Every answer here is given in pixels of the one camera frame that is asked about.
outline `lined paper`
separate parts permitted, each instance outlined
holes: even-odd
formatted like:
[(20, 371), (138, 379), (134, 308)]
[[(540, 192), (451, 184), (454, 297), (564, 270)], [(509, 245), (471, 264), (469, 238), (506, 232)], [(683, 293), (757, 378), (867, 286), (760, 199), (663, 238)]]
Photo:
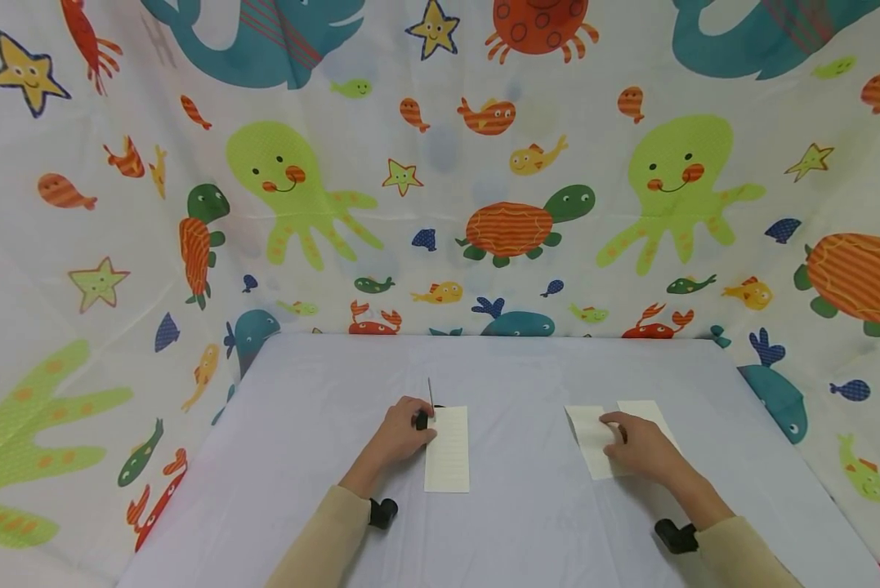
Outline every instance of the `lined paper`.
[(429, 428), (437, 437), (427, 445), (426, 492), (469, 492), (469, 417), (466, 407), (436, 408)]

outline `orange striped fish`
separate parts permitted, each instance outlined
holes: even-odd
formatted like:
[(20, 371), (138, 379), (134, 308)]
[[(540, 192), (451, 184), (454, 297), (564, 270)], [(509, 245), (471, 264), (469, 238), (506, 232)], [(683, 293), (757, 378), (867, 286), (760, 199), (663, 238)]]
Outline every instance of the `orange striped fish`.
[(515, 105), (510, 101), (489, 99), (482, 105), (479, 112), (472, 112), (466, 99), (456, 111), (462, 115), (466, 126), (479, 135), (502, 135), (515, 122)]
[(113, 151), (109, 150), (105, 145), (103, 149), (109, 154), (106, 162), (110, 166), (118, 167), (119, 173), (122, 173), (127, 178), (141, 178), (145, 174), (145, 166), (142, 163), (140, 153), (136, 150), (136, 144), (132, 143), (132, 137), (129, 135), (123, 136), (123, 150), (126, 153), (122, 157), (113, 154)]
[(410, 126), (420, 129), (420, 132), (427, 132), (430, 128), (430, 125), (423, 124), (423, 119), (420, 118), (420, 104), (417, 104), (413, 98), (408, 97), (400, 101), (400, 116), (404, 117)]
[(868, 106), (873, 106), (872, 114), (880, 114), (880, 73), (868, 80), (861, 88), (861, 101)]
[(86, 198), (80, 194), (70, 180), (60, 173), (45, 173), (38, 179), (38, 193), (44, 202), (57, 208), (76, 208), (83, 206), (88, 211), (96, 208), (96, 198)]
[(639, 120), (645, 118), (642, 113), (642, 88), (638, 86), (630, 86), (624, 89), (617, 99), (617, 108), (619, 112), (632, 119), (632, 122), (639, 124)]
[(181, 94), (181, 107), (185, 108), (185, 114), (188, 115), (188, 118), (191, 118), (195, 123), (202, 125), (205, 131), (214, 126), (202, 118), (202, 113), (198, 111), (198, 106), (194, 104), (193, 100), (185, 96), (185, 94)]

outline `turtle head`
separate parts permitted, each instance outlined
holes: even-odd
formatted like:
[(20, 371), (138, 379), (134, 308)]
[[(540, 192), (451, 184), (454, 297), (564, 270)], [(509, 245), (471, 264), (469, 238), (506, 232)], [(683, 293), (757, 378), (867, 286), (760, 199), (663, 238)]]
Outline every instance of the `turtle head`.
[(544, 205), (550, 212), (553, 222), (563, 223), (580, 218), (593, 210), (596, 195), (589, 186), (582, 184), (569, 185), (557, 190)]
[(196, 185), (188, 192), (188, 216), (204, 224), (230, 214), (230, 203), (213, 184)]

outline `red crab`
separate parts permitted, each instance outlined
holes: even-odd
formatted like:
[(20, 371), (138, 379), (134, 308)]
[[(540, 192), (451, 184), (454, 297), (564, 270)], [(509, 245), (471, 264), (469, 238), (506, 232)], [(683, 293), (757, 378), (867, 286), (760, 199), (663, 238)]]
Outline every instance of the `red crab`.
[(112, 57), (100, 51), (100, 45), (110, 49), (118, 56), (123, 54), (123, 49), (116, 43), (96, 36), (93, 25), (89, 24), (87, 14), (84, 12), (84, 0), (60, 0), (60, 8), (64, 12), (64, 20), (67, 20), (70, 36), (74, 37), (77, 49), (87, 61), (87, 80), (94, 81), (93, 77), (96, 76), (94, 81), (96, 92), (105, 96), (106, 88), (103, 86), (103, 80), (100, 79), (100, 69), (106, 72), (106, 77), (112, 79), (113, 72), (110, 72), (109, 68), (118, 72), (119, 64)]
[(140, 522), (142, 511), (144, 511), (146, 503), (149, 501), (149, 484), (146, 484), (145, 490), (142, 491), (142, 497), (140, 497), (138, 504), (129, 501), (129, 508), (126, 509), (126, 522), (132, 525), (132, 531), (135, 531), (136, 535), (138, 535), (138, 538), (136, 539), (136, 552), (138, 552), (140, 547), (142, 547), (142, 544), (145, 543), (146, 538), (151, 532), (151, 528), (155, 525), (155, 521), (159, 520), (159, 516), (161, 516), (162, 511), (165, 510), (168, 501), (172, 499), (172, 494), (175, 493), (175, 489), (178, 489), (178, 484), (181, 483), (185, 477), (185, 473), (188, 471), (187, 453), (184, 448), (179, 448), (175, 451), (175, 461), (166, 465), (165, 468), (162, 469), (162, 473), (166, 476), (171, 476), (178, 470), (181, 470), (181, 473), (178, 476), (175, 476), (171, 483), (168, 484), (168, 488), (162, 493), (159, 501), (155, 502), (155, 507), (151, 509), (151, 512), (146, 516), (146, 520), (142, 525), (138, 524), (138, 522)]
[(485, 45), (496, 42), (489, 50), (489, 61), (502, 47), (502, 64), (512, 49), (537, 56), (559, 47), (564, 52), (564, 63), (569, 63), (571, 43), (582, 60), (587, 45), (577, 38), (577, 31), (583, 29), (590, 41), (600, 41), (600, 33), (583, 21), (588, 4), (589, 0), (494, 0), (495, 32), (485, 39)]
[(693, 310), (688, 310), (685, 314), (681, 314), (681, 312), (673, 312), (672, 314), (672, 322), (677, 324), (677, 329), (672, 330), (672, 328), (665, 326), (662, 323), (652, 323), (652, 324), (643, 324), (642, 322), (648, 318), (654, 317), (659, 312), (662, 312), (662, 309), (665, 308), (665, 305), (653, 304), (648, 309), (642, 311), (642, 318), (636, 323), (636, 326), (629, 329), (627, 332), (622, 334), (623, 339), (671, 339), (675, 336), (675, 333), (680, 332), (681, 329), (686, 327), (686, 324), (691, 323), (691, 321), (695, 317), (695, 312)]
[(349, 335), (396, 335), (400, 332), (400, 314), (396, 310), (392, 310), (391, 314), (387, 314), (382, 310), (384, 320), (390, 324), (394, 324), (396, 328), (390, 328), (386, 324), (375, 323), (374, 321), (363, 321), (361, 323), (355, 321), (360, 314), (365, 314), (370, 308), (370, 304), (358, 304), (358, 300), (351, 302), (351, 324), (348, 326)]

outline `person's right hand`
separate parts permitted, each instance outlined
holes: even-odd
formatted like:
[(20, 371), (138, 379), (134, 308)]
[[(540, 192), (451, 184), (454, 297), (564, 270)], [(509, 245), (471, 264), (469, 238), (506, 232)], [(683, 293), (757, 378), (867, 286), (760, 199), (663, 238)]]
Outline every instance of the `person's right hand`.
[(695, 472), (654, 422), (619, 411), (600, 416), (600, 421), (619, 425), (617, 442), (603, 452), (633, 473), (670, 488), (677, 479)]

